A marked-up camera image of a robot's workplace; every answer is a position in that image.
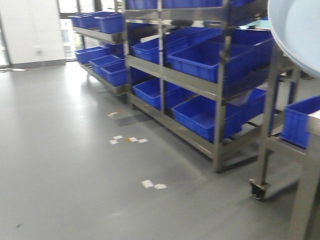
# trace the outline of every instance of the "metal rack frame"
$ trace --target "metal rack frame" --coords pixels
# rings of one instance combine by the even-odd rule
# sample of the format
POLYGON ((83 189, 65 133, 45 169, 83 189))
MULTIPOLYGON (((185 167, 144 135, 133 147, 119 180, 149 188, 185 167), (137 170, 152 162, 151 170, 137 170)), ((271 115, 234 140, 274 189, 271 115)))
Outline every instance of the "metal rack frame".
MULTIPOLYGON (((251 192, 253 196, 259 200, 264 201, 266 197, 267 189, 270 184, 267 183, 268 164, 271 153, 281 154, 289 159, 297 161, 304 165, 307 162, 307 151, 295 144, 282 140, 279 135, 283 128, 284 115, 282 113, 282 119, 280 125, 275 125, 275 112, 276 103, 279 89, 279 74, 283 73, 282 66, 283 52, 274 44, 274 50, 272 54, 272 64, 270 66, 270 74, 268 78, 268 90, 265 101, 265 115, 263 119, 263 128, 261 132, 261 140, 258 155, 258 170, 255 178, 249 180, 251 184, 251 192)), ((290 79, 291 85, 287 104, 292 104, 296 101, 297 91, 299 87, 301 70, 298 67, 293 68, 292 78, 290 79)))
MULTIPOLYGON (((160 78, 161 90, 161 111, 153 108, 144 101, 137 98, 132 93, 132 88, 128 90, 128 101, 131 105, 138 107, 143 112, 153 117, 156 121, 163 124, 169 130, 180 136, 185 141, 189 142, 195 148, 206 154, 213 160, 213 166, 216 172, 222 172, 231 166, 227 166, 225 159, 243 149, 245 146, 252 143, 259 136, 261 126, 255 126, 248 133, 243 134, 238 139, 231 142, 224 140, 226 104, 228 101, 245 94, 238 93, 230 97, 223 96, 224 76, 226 63, 230 57, 231 48, 231 33, 235 26, 239 26, 243 21, 249 23, 248 18, 259 18, 267 15, 268 0, 256 0, 251 3, 239 7, 232 7, 231 1, 223 0, 221 7, 204 7, 204 8, 178 8, 164 9, 162 8, 162 0, 158 0, 157 9, 139 9, 132 10, 126 8, 126 1, 122 0, 123 14, 125 16, 126 31, 125 31, 125 58, 128 73, 130 67, 139 69, 160 78), (129 23, 143 23, 158 26, 159 35, 159 64, 154 64, 149 61, 130 55, 130 41, 128 34, 129 23), (166 48, 164 45, 165 33, 168 26, 183 26, 183 27, 211 27, 222 29, 223 49, 220 51, 219 71, 217 83, 209 82, 198 77, 194 77, 164 65, 164 56, 166 48), (190 90, 198 95, 216 101, 216 118, 215 118, 215 135, 212 144, 189 129, 185 128, 174 119, 165 114, 165 85, 164 82, 170 82, 190 90)), ((254 79, 256 73, 253 73, 249 78, 254 79)))
MULTIPOLYGON (((114 0, 115 11, 118 12, 118 1, 114 0)), ((83 37, 89 37, 92 39, 99 40, 100 42, 106 42, 108 44, 116 45, 124 42, 125 33, 119 32, 114 34, 108 34, 104 32, 100 32, 98 28, 81 28, 81 27, 73 27, 73 31, 76 34, 79 34, 83 37)), ((134 29, 130 31, 130 38, 132 39, 141 39, 145 37, 149 37, 152 34, 156 34, 158 32, 158 28, 156 26, 149 26, 140 29, 134 29)), ((108 88, 114 95, 121 96, 125 95, 128 92, 129 86, 128 84, 124 84, 121 86, 113 86, 108 81, 106 81, 103 77, 96 74, 90 64, 79 64, 84 70, 87 72, 87 78, 90 76, 96 78, 99 82, 101 82, 106 88, 108 88)))

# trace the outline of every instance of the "caster wheel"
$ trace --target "caster wheel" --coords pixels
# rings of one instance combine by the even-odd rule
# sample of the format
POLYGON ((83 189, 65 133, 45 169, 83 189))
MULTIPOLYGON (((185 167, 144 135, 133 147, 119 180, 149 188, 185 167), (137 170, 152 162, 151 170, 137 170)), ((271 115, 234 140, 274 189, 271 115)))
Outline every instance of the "caster wheel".
POLYGON ((265 201, 265 196, 266 196, 265 191, 260 192, 260 193, 253 193, 252 195, 258 201, 261 201, 261 202, 265 201))
POLYGON ((265 200, 266 190, 261 189, 260 187, 258 187, 257 185, 254 185, 253 183, 251 183, 251 193, 256 200, 261 202, 265 200))

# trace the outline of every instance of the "shelf post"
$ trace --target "shelf post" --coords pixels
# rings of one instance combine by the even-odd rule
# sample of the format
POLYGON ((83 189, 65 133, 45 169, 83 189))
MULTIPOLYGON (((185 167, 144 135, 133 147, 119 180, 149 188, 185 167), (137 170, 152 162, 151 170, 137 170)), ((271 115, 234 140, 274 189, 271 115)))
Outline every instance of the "shelf post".
POLYGON ((297 93, 299 89, 300 76, 301 76, 300 68, 297 66, 294 66, 292 71, 292 82, 290 83, 288 104, 293 104, 296 101, 297 93))
POLYGON ((224 79, 226 64, 230 58, 231 49, 231 31, 230 26, 231 5, 230 0, 223 0, 223 20, 222 28, 222 45, 219 51, 219 70, 217 80, 217 96, 215 107, 215 126, 214 126, 214 145, 213 145, 213 166, 216 172, 220 172, 224 167, 223 147, 224 147, 224 133, 225 133, 225 117, 226 104, 223 101, 224 93, 224 79))
MULTIPOLYGON (((162 12, 162 0, 157 0, 158 12, 162 12)), ((165 38, 166 38, 166 26, 162 24, 162 14, 158 19, 158 34, 159 34, 159 65, 160 65, 160 72, 162 75, 162 69, 166 62, 166 45, 165 45, 165 38)), ((160 78, 160 95, 161 95, 161 112, 165 114, 166 110, 166 84, 165 81, 160 78)))
MULTIPOLYGON (((118 6, 118 1, 114 0, 114 6, 118 6)), ((126 13, 127 4, 126 0, 122 0, 122 12, 123 14, 126 13)), ((123 33, 123 51, 124 51, 124 58, 125 58, 125 67, 126 67, 126 83, 127 83, 127 103, 131 109, 133 109, 133 104, 131 100, 131 93, 132 93, 132 78, 131 78, 131 67, 128 64, 128 56, 130 55, 130 38, 129 38, 129 24, 124 20, 124 33, 123 33)))
POLYGON ((287 240, 320 240, 320 111, 309 115, 310 138, 295 197, 287 240))
POLYGON ((266 176, 268 170, 269 151, 267 150, 266 140, 268 137, 270 137, 273 128, 275 108, 279 89, 279 66, 282 54, 283 52, 278 47, 276 42, 274 42, 268 77, 268 89, 264 107, 263 127, 261 131, 259 155, 257 161, 258 175, 256 179, 250 180, 252 184, 257 185, 258 187, 263 187, 267 184, 266 176))

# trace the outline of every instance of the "white paper scrap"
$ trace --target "white paper scrap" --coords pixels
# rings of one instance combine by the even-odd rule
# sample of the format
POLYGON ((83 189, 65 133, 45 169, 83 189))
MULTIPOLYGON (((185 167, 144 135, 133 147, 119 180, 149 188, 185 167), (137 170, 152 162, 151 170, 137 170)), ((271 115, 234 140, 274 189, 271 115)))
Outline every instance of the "white paper scrap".
POLYGON ((145 143, 145 142, 148 142, 148 139, 140 139, 139 141, 138 141, 138 143, 140 143, 140 144, 143 144, 143 143, 145 143))
POLYGON ((145 181, 142 181, 141 183, 146 189, 152 188, 154 186, 154 184, 150 180, 145 180, 145 181))
POLYGON ((165 184, 157 184, 157 185, 154 185, 154 188, 158 189, 158 190, 166 189, 167 185, 165 185, 165 184))
POLYGON ((115 140, 123 139, 123 138, 124 138, 124 136, 121 136, 121 135, 119 135, 119 136, 114 136, 114 137, 113 137, 113 139, 115 139, 115 140))
POLYGON ((118 113, 119 112, 110 112, 110 113, 107 113, 107 116, 110 117, 110 118, 113 118, 118 113))
POLYGON ((117 140, 110 140, 109 143, 110 143, 111 145, 115 145, 115 144, 118 143, 118 141, 117 141, 117 140))
POLYGON ((138 141, 138 139, 137 139, 136 137, 129 137, 128 139, 129 139, 130 142, 132 142, 132 143, 138 141))

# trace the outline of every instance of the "wall socket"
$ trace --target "wall socket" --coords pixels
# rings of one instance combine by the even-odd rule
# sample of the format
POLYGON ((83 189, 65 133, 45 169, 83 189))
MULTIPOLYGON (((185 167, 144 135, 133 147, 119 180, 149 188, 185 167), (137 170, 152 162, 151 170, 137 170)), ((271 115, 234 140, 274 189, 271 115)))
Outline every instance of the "wall socket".
POLYGON ((43 54, 43 50, 40 46, 35 47, 35 54, 41 56, 43 54))

